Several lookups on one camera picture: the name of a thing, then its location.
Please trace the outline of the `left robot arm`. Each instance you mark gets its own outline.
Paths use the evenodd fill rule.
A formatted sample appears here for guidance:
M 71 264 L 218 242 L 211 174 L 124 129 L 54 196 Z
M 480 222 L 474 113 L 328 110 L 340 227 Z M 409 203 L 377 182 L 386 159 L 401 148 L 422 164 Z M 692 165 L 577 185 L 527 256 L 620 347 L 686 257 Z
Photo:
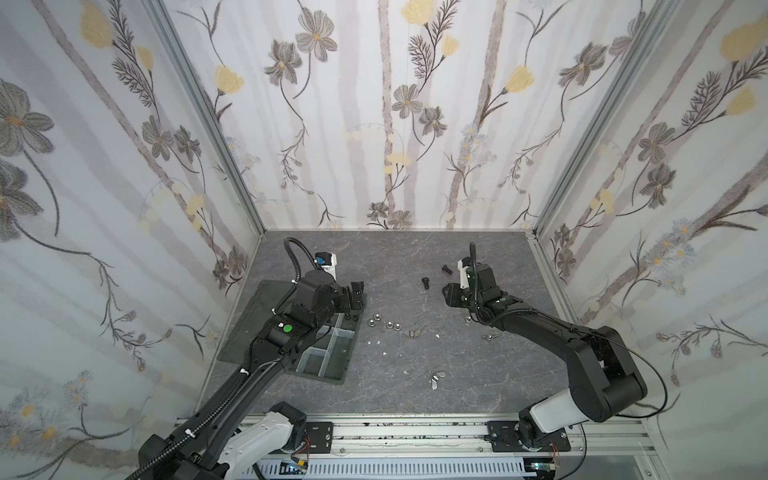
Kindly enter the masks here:
M 340 285 L 323 269 L 291 282 L 261 330 L 246 344 L 240 366 L 182 425 L 140 448 L 133 479 L 232 479 L 264 456 L 295 448 L 305 437 L 306 416 L 281 402 L 257 425 L 243 428 L 252 403 L 274 379 L 295 366 L 334 319 L 361 317 L 365 285 Z

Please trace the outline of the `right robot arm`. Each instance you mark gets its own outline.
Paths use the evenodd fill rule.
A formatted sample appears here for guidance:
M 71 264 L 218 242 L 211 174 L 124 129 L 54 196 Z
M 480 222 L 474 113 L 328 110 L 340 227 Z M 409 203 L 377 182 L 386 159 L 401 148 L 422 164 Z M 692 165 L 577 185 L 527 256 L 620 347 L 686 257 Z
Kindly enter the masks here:
M 515 435 L 529 451 L 547 446 L 568 426 L 602 423 L 647 396 L 646 382 L 618 332 L 565 322 L 502 290 L 490 266 L 465 257 L 459 280 L 442 289 L 446 304 L 472 321 L 521 336 L 565 364 L 567 387 L 518 414 Z

